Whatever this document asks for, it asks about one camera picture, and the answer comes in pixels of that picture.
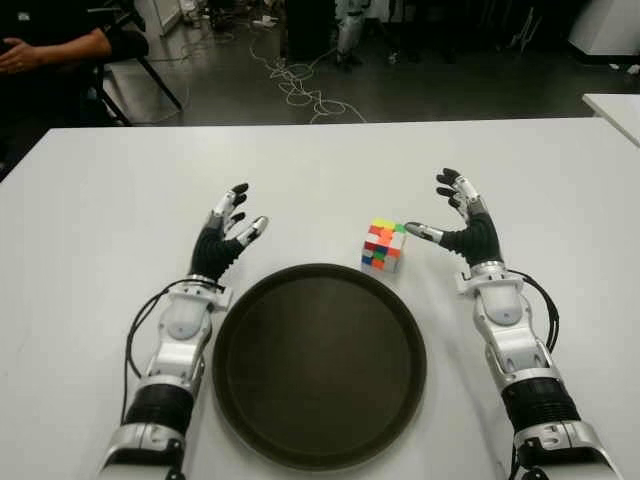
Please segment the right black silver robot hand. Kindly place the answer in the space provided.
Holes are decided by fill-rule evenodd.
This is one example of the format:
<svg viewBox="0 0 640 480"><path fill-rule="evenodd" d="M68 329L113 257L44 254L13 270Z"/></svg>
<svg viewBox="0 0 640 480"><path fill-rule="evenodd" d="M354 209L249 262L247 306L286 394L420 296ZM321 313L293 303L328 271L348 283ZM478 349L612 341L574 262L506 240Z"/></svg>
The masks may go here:
<svg viewBox="0 0 640 480"><path fill-rule="evenodd" d="M465 222L460 230L441 230L420 222L407 222L406 231L418 238L461 255L470 268L485 262L502 262L499 237L484 202L472 183L459 172L443 168L436 175L436 192L447 199Z"/></svg>

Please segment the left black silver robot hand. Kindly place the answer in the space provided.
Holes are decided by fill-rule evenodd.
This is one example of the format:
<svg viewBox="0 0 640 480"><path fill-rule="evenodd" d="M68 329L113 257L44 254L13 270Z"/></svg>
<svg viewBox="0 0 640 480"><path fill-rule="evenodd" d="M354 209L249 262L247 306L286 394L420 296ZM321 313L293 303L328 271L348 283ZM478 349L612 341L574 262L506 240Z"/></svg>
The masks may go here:
<svg viewBox="0 0 640 480"><path fill-rule="evenodd" d="M232 187L211 210L193 249L190 275L218 281L247 246L266 230L269 219L260 216L236 236L228 236L229 232L245 219L246 214L236 212L236 209L247 200L248 190L248 183Z"/></svg>

